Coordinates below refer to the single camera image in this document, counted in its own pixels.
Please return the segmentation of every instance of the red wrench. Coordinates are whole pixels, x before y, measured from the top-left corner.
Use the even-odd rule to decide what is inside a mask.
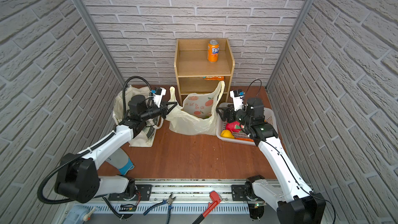
[[[209,203],[206,211],[203,214],[199,215],[199,217],[192,224],[199,224],[205,217],[221,202],[221,197],[215,192],[210,192],[210,198],[213,200],[212,203]]]

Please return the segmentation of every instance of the pliers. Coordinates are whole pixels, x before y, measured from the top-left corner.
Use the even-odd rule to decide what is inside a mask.
[[[169,223],[169,221],[170,221],[170,213],[171,213],[171,211],[172,211],[172,203],[173,203],[173,201],[174,201],[174,199],[175,199],[175,197],[174,198],[172,198],[172,195],[173,195],[173,193],[171,193],[170,194],[170,196],[169,196],[169,198],[167,199],[167,200],[163,200],[162,202],[160,202],[160,203],[156,203],[156,204],[154,204],[154,205],[152,205],[151,207],[149,207],[145,212],[144,212],[144,215],[147,215],[152,209],[154,209],[155,207],[158,207],[158,206],[162,206],[163,204],[168,204],[169,205],[169,207],[168,207],[168,209],[167,209],[167,220],[166,220],[166,224],[168,224]]]

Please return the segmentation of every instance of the brick wall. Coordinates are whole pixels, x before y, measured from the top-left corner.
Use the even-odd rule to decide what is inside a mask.
[[[39,203],[38,184],[98,140],[120,85],[71,0],[0,9],[0,222],[50,223],[59,205]]]
[[[84,0],[124,77],[176,84],[176,38],[231,41],[235,85],[265,83],[304,0]]]
[[[293,163],[340,223],[398,222],[397,9],[315,0],[269,91]]]

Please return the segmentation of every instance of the wooden shelf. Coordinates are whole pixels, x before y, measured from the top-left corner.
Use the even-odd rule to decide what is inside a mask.
[[[211,93],[219,81],[206,76],[224,76],[225,89],[220,102],[226,102],[234,74],[235,60],[228,39],[215,38],[219,43],[218,61],[207,60],[210,39],[177,39],[174,69],[181,102],[190,93]]]

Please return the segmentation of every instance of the carrot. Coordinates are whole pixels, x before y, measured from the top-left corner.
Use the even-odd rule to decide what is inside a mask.
[[[238,140],[243,140],[243,141],[249,141],[249,142],[254,142],[254,140],[250,139],[250,138],[235,138]]]

